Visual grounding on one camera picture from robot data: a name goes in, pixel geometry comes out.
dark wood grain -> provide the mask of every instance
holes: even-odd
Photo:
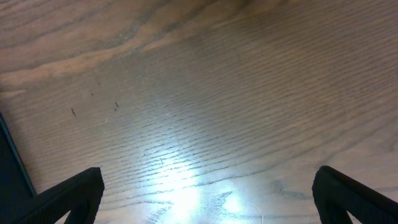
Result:
[[[4,1],[2,113],[38,192],[101,167],[97,223],[319,223],[324,164],[398,200],[397,9]]]

wooden table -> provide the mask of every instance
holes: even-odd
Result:
[[[2,0],[0,96],[36,191],[97,223],[319,223],[328,164],[398,200],[398,2]]]

